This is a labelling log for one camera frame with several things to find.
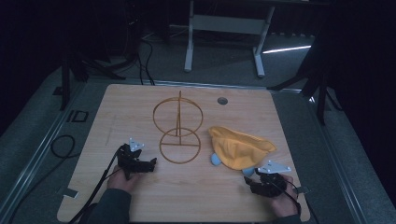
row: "white device part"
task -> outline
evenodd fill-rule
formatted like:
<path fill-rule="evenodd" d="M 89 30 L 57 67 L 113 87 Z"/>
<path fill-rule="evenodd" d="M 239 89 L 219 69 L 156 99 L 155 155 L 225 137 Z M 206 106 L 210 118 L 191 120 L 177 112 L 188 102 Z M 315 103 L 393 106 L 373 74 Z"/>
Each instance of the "white device part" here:
<path fill-rule="evenodd" d="M 131 151 L 137 151 L 143 148 L 145 144 L 136 142 L 133 138 L 129 138 L 129 148 Z"/>
<path fill-rule="evenodd" d="M 284 172 L 290 172 L 291 168 L 289 166 L 274 162 L 274 161 L 268 161 L 264 166 L 258 168 L 258 171 L 260 173 L 264 174 L 275 174 L 275 173 L 284 173 Z"/>

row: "yellow cloth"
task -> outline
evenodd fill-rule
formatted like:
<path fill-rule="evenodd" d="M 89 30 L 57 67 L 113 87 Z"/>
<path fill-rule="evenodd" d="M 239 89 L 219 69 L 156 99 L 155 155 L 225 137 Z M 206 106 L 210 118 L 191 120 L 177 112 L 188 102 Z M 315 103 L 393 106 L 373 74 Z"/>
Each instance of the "yellow cloth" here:
<path fill-rule="evenodd" d="M 275 145 L 267 139 L 240 133 L 225 127 L 209 128 L 212 146 L 224 165 L 243 170 L 255 166 L 264 157 L 276 150 Z"/>

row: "person's arm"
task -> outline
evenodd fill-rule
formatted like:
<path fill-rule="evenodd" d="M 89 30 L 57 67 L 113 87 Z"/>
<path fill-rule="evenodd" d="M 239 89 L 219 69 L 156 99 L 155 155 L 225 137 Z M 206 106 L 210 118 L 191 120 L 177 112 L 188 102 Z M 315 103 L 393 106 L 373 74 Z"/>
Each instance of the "person's arm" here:
<path fill-rule="evenodd" d="M 99 203 L 93 204 L 79 223 L 129 223 L 131 193 L 141 174 L 133 174 L 130 180 L 126 180 L 125 173 L 120 167 L 114 167 L 114 171 L 116 173 L 108 179 L 107 190 L 102 195 Z"/>
<path fill-rule="evenodd" d="M 293 191 L 291 183 L 293 178 L 288 175 L 282 175 L 288 182 L 286 192 L 297 200 L 297 194 Z M 274 224 L 301 224 L 298 208 L 295 202 L 286 194 L 282 193 L 275 198 L 270 199 L 270 205 L 274 210 L 277 219 L 273 221 Z"/>

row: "light blue object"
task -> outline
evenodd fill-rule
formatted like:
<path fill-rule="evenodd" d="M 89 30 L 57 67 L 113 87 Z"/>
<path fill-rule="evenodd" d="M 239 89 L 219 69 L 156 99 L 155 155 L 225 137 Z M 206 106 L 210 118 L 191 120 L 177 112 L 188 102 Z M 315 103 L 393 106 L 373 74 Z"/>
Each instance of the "light blue object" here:
<path fill-rule="evenodd" d="M 254 174 L 254 167 L 243 169 L 242 173 L 244 174 L 244 176 L 250 177 Z"/>
<path fill-rule="evenodd" d="M 221 164 L 221 160 L 216 153 L 212 154 L 212 156 L 210 157 L 210 160 L 212 161 L 212 164 L 214 164 L 215 166 L 218 166 Z"/>

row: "light strip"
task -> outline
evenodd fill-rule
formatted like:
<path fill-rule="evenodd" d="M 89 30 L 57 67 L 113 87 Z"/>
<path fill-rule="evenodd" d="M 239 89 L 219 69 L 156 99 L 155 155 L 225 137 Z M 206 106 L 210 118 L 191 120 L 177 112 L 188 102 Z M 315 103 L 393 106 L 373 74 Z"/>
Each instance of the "light strip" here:
<path fill-rule="evenodd" d="M 282 51 L 288 51 L 288 50 L 295 50 L 295 49 L 309 49 L 311 46 L 302 46 L 302 47 L 296 47 L 296 48 L 288 48 L 288 49 L 271 49 L 264 51 L 263 53 L 276 53 L 276 52 L 282 52 Z"/>

